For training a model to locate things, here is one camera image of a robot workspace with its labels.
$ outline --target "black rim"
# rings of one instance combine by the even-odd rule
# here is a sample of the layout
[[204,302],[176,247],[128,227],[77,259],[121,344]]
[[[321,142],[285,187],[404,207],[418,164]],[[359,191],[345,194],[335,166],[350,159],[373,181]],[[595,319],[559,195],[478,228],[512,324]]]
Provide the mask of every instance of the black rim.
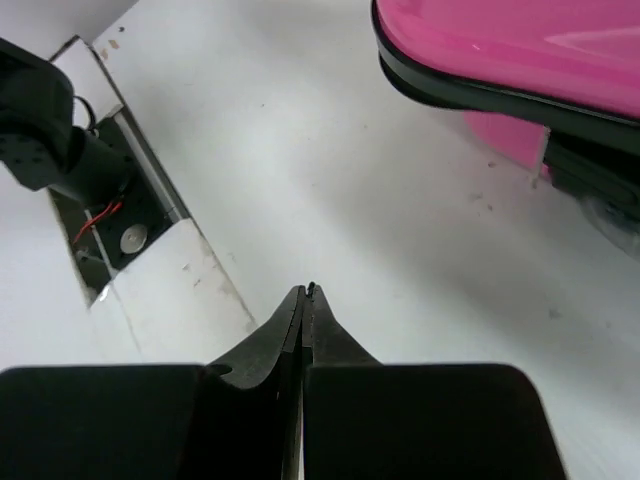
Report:
[[371,15],[383,72],[407,97],[440,108],[502,113],[640,155],[637,119],[429,68],[409,58],[385,35],[375,0]]

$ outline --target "white surface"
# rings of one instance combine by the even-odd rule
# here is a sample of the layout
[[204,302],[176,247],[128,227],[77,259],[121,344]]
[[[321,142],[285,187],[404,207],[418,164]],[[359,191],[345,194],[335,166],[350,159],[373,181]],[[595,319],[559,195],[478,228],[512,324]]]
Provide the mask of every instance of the white surface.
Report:
[[190,219],[120,272],[91,322],[108,361],[133,363],[209,363],[256,327]]
[[395,92],[369,2],[143,0],[98,50],[120,25],[105,64],[258,321],[315,280],[383,361],[526,371],[572,478],[637,478],[640,265]]
[[[122,108],[120,99],[113,91],[96,58],[82,40],[76,40],[53,64],[71,80],[74,93],[84,97],[91,104],[98,122]],[[85,128],[88,123],[89,116],[86,108],[76,100],[73,124]]]
[[0,0],[0,37],[50,58],[79,35],[92,42],[135,0]]

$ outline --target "white table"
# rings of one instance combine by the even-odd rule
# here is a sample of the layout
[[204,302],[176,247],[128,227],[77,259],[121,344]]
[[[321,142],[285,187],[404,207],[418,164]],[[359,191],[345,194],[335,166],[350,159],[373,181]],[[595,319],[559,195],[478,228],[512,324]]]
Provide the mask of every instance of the white table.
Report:
[[395,92],[368,1],[141,0],[94,47],[258,321],[317,281],[380,360],[514,364],[572,478],[637,478],[640,265]]

